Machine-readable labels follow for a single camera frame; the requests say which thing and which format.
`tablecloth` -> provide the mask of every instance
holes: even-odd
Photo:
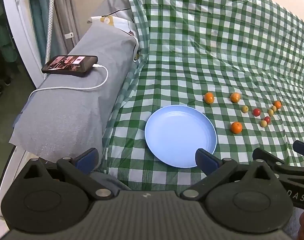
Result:
[[[103,164],[135,190],[181,191],[205,175],[158,160],[144,139],[160,107],[187,105],[204,113],[218,137],[214,155],[240,163],[261,147],[304,166],[292,143],[304,142],[304,22],[271,0],[129,0],[138,28],[140,64],[127,79],[107,129]],[[203,94],[215,95],[213,104]],[[233,104],[229,96],[239,92]],[[266,127],[275,100],[282,108]],[[242,113],[247,105],[249,113]],[[262,109],[260,117],[251,110]],[[241,122],[234,135],[232,122]]]

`phone screen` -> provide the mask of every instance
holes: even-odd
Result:
[[[85,68],[84,64],[87,57],[89,56],[57,56],[44,67],[44,70],[84,72],[88,69],[88,66]]]

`plate rim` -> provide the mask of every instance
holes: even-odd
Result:
[[[187,107],[187,108],[193,109],[194,111],[197,111],[198,113],[202,114],[202,115],[210,122],[210,124],[211,124],[211,126],[212,126],[212,128],[213,128],[213,130],[214,130],[214,133],[215,133],[215,147],[214,147],[213,152],[211,153],[211,154],[213,154],[213,153],[215,152],[216,147],[217,147],[217,143],[218,143],[218,134],[217,134],[217,132],[216,132],[216,130],[215,130],[215,127],[214,127],[213,123],[210,121],[210,119],[209,119],[204,113],[201,113],[201,112],[198,111],[197,109],[195,109],[195,108],[193,108],[193,107],[191,107],[191,106],[186,106],[186,105],[169,105],[169,106],[163,106],[163,107],[160,107],[158,110],[156,110],[153,114],[155,114],[157,111],[159,111],[159,110],[161,110],[161,109],[164,109],[164,108],[167,108],[167,107],[171,107],[171,106],[182,106],[182,107]],[[150,118],[152,117],[153,114],[151,114],[150,117],[148,118],[147,123],[145,124],[145,128],[144,128],[144,140],[145,140],[145,143],[147,144],[147,146],[148,146],[150,152],[152,152],[152,151],[151,151],[151,148],[150,148],[150,146],[149,146],[149,144],[148,144],[148,141],[147,141],[147,139],[146,139],[146,138],[147,138],[147,136],[146,136],[146,127],[147,127],[148,122],[149,122],[149,120],[150,120]],[[169,164],[169,163],[166,163],[166,162],[164,162],[164,161],[162,161],[162,160],[160,160],[160,161],[163,162],[163,163],[165,163],[165,164],[167,164],[167,165],[169,165],[169,166],[171,166],[171,167],[181,168],[181,169],[190,169],[190,168],[197,167],[197,165],[191,166],[191,167],[176,167],[176,166],[173,166],[173,165],[171,165],[171,164]]]

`teal curtain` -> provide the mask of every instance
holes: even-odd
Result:
[[[37,45],[42,64],[45,63],[49,0],[30,0],[30,7]],[[51,57],[59,55],[55,32],[52,32]]]

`black phone case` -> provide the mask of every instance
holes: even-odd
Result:
[[[59,56],[63,56],[63,55],[58,55],[58,56],[53,57],[52,59],[50,59],[48,61],[48,63],[52,62],[54,58],[59,57]],[[48,70],[48,69],[45,69],[45,67],[47,67],[47,65],[48,65],[48,63],[47,63],[47,64],[45,64],[44,67],[42,67],[42,73],[44,73],[44,74],[60,74],[60,75],[71,75],[71,76],[85,77],[91,71],[91,69],[92,69],[91,66],[93,64],[96,64],[98,62],[98,57],[97,56],[91,56],[91,55],[68,55],[68,56],[91,57],[91,59],[89,59],[87,62],[84,63],[86,65],[89,65],[90,67],[86,71],[84,71],[84,72],[64,70],[64,69]]]

